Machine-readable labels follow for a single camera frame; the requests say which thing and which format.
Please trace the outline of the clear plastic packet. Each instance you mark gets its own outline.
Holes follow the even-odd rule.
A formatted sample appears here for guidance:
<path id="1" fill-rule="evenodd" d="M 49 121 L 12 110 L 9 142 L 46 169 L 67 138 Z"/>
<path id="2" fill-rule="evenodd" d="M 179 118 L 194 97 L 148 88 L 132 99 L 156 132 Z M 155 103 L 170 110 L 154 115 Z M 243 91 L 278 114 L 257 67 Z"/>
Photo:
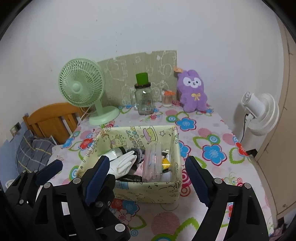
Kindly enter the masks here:
<path id="1" fill-rule="evenodd" d="M 159 182 L 162 174 L 162 150 L 161 144 L 150 144 L 145 149 L 143 176 L 144 182 Z"/>

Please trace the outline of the green tissue paper pack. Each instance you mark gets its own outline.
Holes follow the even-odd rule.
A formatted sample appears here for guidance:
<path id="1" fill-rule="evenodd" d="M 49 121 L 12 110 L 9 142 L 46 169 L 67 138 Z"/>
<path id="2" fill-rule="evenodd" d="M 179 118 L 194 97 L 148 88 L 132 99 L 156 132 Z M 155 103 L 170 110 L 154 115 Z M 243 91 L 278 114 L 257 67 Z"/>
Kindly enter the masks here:
<path id="1" fill-rule="evenodd" d="M 103 156 L 106 156 L 109 159 L 109 161 L 113 161 L 118 157 L 126 154 L 127 150 L 128 150 L 128 146 L 115 147 L 108 150 L 106 153 L 103 154 Z"/>

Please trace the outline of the pink wet wipes pack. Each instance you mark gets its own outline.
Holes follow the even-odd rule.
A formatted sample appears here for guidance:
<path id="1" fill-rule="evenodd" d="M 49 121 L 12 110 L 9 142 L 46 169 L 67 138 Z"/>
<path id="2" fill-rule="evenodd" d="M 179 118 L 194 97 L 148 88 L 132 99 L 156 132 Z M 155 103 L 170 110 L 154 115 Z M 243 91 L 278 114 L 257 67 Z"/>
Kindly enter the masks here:
<path id="1" fill-rule="evenodd" d="M 143 166 L 139 166 L 133 175 L 142 177 L 143 176 Z"/>

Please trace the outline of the grey knitted soft item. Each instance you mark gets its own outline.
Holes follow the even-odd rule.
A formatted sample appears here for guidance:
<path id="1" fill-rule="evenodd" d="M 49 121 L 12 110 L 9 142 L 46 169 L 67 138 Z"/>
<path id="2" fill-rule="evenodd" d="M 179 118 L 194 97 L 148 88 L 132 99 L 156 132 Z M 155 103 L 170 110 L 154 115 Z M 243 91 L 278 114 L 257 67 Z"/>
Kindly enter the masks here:
<path id="1" fill-rule="evenodd" d="M 126 150 L 127 152 L 134 151 L 134 155 L 137 157 L 135 164 L 140 164 L 144 161 L 145 149 L 142 148 L 130 148 Z"/>

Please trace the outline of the grey plaid pillow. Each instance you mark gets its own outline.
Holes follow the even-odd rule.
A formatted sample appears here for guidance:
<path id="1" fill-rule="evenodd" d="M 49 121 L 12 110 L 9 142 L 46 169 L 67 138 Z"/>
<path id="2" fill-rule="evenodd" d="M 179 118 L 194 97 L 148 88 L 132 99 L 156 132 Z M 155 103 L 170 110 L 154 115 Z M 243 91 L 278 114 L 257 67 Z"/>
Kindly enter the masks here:
<path id="1" fill-rule="evenodd" d="M 23 137 L 16 151 L 16 167 L 18 173 L 43 169 L 52 156 L 52 149 L 55 145 L 43 138 Z"/>

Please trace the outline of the white glove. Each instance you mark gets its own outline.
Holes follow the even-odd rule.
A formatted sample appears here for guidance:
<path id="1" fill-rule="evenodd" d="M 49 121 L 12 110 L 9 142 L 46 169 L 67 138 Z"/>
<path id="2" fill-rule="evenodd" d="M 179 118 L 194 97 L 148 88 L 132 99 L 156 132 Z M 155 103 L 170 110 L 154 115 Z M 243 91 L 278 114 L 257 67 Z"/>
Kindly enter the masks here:
<path id="1" fill-rule="evenodd" d="M 108 174 L 114 175 L 116 179 L 121 178 L 129 173 L 136 160 L 137 155 L 135 155 L 135 152 L 129 151 L 128 153 L 110 161 Z"/>

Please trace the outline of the beige wooden door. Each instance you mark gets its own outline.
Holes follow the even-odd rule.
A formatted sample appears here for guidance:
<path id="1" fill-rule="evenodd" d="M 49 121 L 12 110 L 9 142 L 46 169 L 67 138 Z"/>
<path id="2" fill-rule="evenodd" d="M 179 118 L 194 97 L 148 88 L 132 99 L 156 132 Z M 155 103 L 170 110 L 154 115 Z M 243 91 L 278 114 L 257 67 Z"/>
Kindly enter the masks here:
<path id="1" fill-rule="evenodd" d="M 273 218 L 295 209 L 295 41 L 278 21 L 283 46 L 280 118 L 255 157 Z"/>

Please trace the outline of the yellow cartoon fabric storage box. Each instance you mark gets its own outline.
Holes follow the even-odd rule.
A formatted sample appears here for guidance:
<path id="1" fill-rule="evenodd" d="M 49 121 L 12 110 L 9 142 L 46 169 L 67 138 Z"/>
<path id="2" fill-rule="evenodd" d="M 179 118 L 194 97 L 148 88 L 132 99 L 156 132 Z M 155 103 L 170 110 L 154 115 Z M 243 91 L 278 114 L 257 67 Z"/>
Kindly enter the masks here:
<path id="1" fill-rule="evenodd" d="M 100 131 L 85 154 L 78 177 L 93 168 L 99 157 L 116 147 L 144 150 L 142 180 L 116 181 L 114 195 L 118 199 L 173 203 L 182 189 L 182 165 L 179 136 L 175 126 L 125 126 Z"/>

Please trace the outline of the floral tablecloth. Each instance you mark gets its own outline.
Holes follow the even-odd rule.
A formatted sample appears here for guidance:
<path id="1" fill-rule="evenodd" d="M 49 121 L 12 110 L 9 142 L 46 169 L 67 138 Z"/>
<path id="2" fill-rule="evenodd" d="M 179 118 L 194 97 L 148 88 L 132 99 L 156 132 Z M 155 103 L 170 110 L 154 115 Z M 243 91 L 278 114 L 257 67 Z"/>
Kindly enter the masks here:
<path id="1" fill-rule="evenodd" d="M 122 146 L 133 144 L 144 147 L 155 141 L 168 138 L 164 126 L 174 125 L 179 132 L 180 160 L 195 157 L 201 167 L 225 183 L 241 186 L 252 185 L 261 205 L 267 231 L 272 234 L 273 219 L 269 203 L 259 175 L 243 149 L 221 116 L 213 108 L 204 112 L 186 113 L 175 103 L 170 108 L 156 104 L 153 114 L 139 115 L 130 105 L 119 108 L 120 115 L 98 128 L 82 122 L 64 145 L 53 149 L 53 158 L 63 161 L 63 170 L 52 180 L 53 185 L 68 184 L 80 172 L 83 158 L 102 130 L 124 127 L 122 133 L 112 135 L 108 144 Z M 180 165 L 182 178 L 167 190 L 179 195 L 174 203 L 157 203 L 152 196 L 156 186 L 148 194 L 136 197 L 132 186 L 117 183 L 119 194 L 111 204 L 111 212 L 130 229 L 132 240 L 191 240 L 206 213 L 187 175 L 184 164 Z"/>

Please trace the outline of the yellow cartoon tissue pack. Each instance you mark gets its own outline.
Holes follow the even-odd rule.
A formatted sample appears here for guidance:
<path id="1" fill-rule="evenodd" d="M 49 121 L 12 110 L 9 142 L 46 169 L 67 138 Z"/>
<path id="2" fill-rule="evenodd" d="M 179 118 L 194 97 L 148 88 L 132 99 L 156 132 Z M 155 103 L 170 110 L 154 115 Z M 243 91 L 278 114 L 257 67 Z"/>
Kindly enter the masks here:
<path id="1" fill-rule="evenodd" d="M 171 158 L 167 152 L 162 152 L 162 173 L 166 173 L 171 170 Z"/>

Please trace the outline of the green desk fan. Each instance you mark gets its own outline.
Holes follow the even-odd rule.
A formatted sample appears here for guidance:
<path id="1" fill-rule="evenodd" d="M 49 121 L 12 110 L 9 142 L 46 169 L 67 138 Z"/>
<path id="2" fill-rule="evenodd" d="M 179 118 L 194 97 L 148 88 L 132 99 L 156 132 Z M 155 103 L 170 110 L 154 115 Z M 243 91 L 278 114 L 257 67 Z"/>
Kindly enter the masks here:
<path id="1" fill-rule="evenodd" d="M 68 61 L 58 78 L 59 90 L 67 102 L 79 108 L 95 107 L 89 117 L 89 123 L 93 126 L 106 124 L 119 115 L 118 108 L 102 106 L 104 85 L 105 79 L 99 64 L 85 58 Z"/>

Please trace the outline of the white standing fan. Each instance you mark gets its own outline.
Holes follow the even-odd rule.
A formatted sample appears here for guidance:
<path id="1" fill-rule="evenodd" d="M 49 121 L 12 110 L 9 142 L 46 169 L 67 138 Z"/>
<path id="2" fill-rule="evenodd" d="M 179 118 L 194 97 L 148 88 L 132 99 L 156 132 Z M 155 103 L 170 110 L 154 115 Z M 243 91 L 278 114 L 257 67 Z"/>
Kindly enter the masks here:
<path id="1" fill-rule="evenodd" d="M 253 135 L 267 135 L 276 126 L 280 110 L 271 94 L 262 93 L 256 96 L 247 91 L 241 99 L 241 104 L 249 112 L 246 117 L 246 127 Z"/>

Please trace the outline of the glass mason jar mug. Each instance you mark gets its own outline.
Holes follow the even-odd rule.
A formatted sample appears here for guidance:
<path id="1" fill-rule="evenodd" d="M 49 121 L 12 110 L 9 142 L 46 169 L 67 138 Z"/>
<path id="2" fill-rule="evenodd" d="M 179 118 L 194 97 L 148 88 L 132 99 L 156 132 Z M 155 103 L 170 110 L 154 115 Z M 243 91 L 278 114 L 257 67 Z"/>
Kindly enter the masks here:
<path id="1" fill-rule="evenodd" d="M 132 105 L 140 115 L 149 115 L 154 112 L 154 102 L 152 98 L 151 83 L 144 85 L 134 85 L 134 90 L 130 94 Z"/>

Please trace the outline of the green plastic cup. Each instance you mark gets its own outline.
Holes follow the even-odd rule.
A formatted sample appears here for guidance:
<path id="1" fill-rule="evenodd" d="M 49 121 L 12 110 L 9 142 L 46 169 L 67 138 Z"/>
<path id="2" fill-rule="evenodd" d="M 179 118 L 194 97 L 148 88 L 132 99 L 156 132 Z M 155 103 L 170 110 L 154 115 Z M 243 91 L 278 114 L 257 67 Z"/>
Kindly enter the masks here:
<path id="1" fill-rule="evenodd" d="M 149 83 L 148 74 L 146 72 L 137 73 L 135 77 L 136 77 L 137 85 L 146 85 Z"/>

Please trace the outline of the cotton swab jar orange lid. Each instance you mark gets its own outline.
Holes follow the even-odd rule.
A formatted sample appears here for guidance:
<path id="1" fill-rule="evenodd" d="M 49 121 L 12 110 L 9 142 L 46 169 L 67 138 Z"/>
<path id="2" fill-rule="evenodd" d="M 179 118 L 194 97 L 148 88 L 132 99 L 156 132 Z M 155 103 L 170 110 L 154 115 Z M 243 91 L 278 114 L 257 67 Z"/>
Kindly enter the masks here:
<path id="1" fill-rule="evenodd" d="M 163 89 L 161 91 L 162 96 L 162 105 L 164 107 L 171 107 L 173 105 L 173 100 L 175 98 L 176 93 L 170 90 Z"/>

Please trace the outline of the purple plush bunny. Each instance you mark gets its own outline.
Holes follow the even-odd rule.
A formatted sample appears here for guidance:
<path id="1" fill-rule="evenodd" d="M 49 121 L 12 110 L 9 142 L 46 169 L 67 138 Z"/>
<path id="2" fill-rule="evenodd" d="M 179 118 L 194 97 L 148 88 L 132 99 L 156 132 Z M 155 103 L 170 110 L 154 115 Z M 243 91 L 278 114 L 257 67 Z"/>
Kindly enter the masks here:
<path id="1" fill-rule="evenodd" d="M 207 110 L 204 82 L 195 70 L 183 70 L 182 73 L 178 73 L 177 89 L 185 112 Z"/>

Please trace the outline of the wall power outlet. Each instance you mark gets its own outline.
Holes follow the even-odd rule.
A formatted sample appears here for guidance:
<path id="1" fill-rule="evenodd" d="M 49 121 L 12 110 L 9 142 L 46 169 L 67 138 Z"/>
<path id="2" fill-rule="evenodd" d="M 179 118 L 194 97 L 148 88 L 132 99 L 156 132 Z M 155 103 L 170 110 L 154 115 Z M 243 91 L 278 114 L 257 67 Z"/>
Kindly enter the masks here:
<path id="1" fill-rule="evenodd" d="M 10 129 L 10 132 L 11 132 L 11 135 L 14 137 L 21 129 L 21 124 L 19 122 L 17 122 L 11 129 Z"/>

